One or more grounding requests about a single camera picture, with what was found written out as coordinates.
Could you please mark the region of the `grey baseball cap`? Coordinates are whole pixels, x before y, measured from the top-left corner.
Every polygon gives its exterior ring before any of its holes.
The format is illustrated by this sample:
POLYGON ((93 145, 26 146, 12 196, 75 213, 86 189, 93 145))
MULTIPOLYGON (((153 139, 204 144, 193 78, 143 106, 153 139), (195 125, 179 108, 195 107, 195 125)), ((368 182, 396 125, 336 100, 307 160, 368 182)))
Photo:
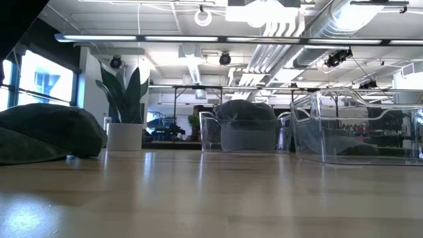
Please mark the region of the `grey baseball cap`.
POLYGON ((265 103, 229 100, 213 109, 221 126, 224 151, 273 151, 276 146, 278 121, 265 103))
POLYGON ((308 134, 303 140, 305 147, 314 153, 344 156, 376 156, 379 150, 351 136, 345 130, 325 130, 308 134))

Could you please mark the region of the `small clear plastic bin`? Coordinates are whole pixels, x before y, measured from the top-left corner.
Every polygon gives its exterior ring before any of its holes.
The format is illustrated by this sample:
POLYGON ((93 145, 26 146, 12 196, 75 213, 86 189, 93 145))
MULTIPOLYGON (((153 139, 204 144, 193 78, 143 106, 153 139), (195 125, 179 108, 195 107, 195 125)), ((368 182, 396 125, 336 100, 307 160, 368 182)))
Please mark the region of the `small clear plastic bin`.
POLYGON ((225 153, 289 153, 292 138, 291 114, 283 112, 277 117, 278 129, 276 146, 273 151, 230 151, 226 152, 221 147, 221 126, 218 119, 210 112, 200 113, 200 132, 203 152, 225 153))

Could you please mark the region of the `small green background plant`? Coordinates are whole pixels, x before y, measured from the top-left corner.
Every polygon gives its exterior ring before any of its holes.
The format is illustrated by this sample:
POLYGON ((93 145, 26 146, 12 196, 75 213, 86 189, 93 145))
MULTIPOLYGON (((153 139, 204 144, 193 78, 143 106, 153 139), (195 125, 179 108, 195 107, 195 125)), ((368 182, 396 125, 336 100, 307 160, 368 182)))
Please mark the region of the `small green background plant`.
POLYGON ((200 141, 200 119, 197 115, 190 115, 188 117, 188 123, 192 129, 191 140, 200 141))

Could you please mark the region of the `black folding table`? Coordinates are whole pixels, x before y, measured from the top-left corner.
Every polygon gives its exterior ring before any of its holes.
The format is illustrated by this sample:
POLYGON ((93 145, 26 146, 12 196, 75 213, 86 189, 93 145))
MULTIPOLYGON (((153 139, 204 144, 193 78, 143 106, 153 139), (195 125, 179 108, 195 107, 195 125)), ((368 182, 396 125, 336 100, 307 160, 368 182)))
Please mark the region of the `black folding table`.
POLYGON ((223 103, 223 89, 211 85, 150 85, 148 111, 158 112, 177 123, 178 116, 188 117, 195 106, 213 108, 223 103))

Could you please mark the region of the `white LED light strip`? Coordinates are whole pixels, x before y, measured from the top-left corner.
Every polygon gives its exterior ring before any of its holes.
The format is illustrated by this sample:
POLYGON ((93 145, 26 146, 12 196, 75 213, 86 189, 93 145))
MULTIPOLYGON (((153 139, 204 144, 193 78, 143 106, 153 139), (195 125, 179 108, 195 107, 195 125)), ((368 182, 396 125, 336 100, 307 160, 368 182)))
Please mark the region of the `white LED light strip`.
POLYGON ((105 36, 105 35, 100 35, 100 36, 76 36, 76 35, 65 35, 63 36, 66 40, 137 40, 136 36, 105 36))
POLYGON ((218 37, 209 36, 146 36, 146 41, 175 41, 175 42, 217 42, 218 37))
POLYGON ((308 41, 310 44, 345 44, 345 45, 377 45, 380 44, 380 40, 355 40, 355 39, 311 39, 308 41))
POLYGON ((228 42, 248 42, 263 44, 296 44, 300 39, 296 38, 253 38, 253 37, 228 37, 228 42))
POLYGON ((423 46, 423 40, 391 40, 389 42, 392 46, 423 46))

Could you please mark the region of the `green snake plant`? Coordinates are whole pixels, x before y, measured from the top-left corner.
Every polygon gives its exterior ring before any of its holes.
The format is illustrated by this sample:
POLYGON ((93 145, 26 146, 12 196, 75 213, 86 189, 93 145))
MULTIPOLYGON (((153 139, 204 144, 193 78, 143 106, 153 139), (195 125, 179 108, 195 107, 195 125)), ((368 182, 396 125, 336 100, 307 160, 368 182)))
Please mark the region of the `green snake plant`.
POLYGON ((124 87, 123 75, 120 72, 112 74, 101 63, 100 74, 102 80, 95 80, 95 83, 105 93, 110 109, 118 116, 118 122, 142 124, 140 100, 147 93, 149 78, 141 83, 141 73, 137 67, 127 87, 124 87))

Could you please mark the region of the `white round plant pot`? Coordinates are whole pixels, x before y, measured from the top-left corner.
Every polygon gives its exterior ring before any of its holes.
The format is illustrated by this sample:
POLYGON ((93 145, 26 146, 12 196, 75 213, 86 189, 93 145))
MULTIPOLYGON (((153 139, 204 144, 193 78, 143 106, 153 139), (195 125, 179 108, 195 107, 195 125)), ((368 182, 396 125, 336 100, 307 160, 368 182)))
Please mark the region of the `white round plant pot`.
POLYGON ((109 123, 106 134, 108 151, 141 151, 143 141, 141 124, 109 123))

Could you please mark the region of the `large clear plastic bin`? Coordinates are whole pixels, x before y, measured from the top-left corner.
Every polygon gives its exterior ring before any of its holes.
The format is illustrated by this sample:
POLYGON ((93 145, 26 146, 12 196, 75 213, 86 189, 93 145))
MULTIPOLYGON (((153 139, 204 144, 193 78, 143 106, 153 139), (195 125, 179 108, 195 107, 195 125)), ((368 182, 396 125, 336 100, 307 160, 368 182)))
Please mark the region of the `large clear plastic bin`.
POLYGON ((290 105, 295 154, 300 159, 345 165, 423 166, 423 100, 375 104, 346 87, 316 91, 290 105), (314 153, 303 140, 310 133, 345 130, 375 146, 376 156, 314 153))

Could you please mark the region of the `dark green baseball cap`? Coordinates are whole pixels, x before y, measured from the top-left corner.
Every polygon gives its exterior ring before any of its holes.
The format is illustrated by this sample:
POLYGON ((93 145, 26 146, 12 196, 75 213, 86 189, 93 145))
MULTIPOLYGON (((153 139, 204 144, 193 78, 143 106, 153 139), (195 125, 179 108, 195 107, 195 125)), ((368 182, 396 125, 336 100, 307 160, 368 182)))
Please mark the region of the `dark green baseball cap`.
POLYGON ((33 103, 0 112, 0 166, 96 157, 107 142, 96 118, 82 108, 33 103))

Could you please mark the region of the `bright window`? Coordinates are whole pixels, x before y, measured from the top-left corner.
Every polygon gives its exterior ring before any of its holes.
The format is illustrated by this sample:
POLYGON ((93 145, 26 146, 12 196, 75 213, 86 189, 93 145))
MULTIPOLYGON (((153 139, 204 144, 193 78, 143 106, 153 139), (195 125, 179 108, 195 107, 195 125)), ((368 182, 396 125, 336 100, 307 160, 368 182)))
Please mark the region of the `bright window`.
POLYGON ((3 61, 0 111, 13 106, 46 103, 71 106, 75 102, 77 74, 30 50, 3 61))

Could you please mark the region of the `silver round air duct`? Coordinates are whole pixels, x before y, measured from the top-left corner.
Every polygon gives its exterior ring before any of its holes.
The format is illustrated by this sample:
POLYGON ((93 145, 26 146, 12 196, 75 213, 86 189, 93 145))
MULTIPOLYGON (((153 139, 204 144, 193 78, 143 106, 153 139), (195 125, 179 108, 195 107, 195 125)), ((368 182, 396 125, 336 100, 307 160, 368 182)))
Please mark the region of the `silver round air duct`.
MULTIPOLYGON (((349 38, 366 26, 383 8, 383 5, 353 5, 360 0, 333 0, 317 20, 304 32, 306 38, 349 38)), ((290 63, 294 68, 306 68, 321 59, 326 49, 309 49, 292 46, 290 63)))

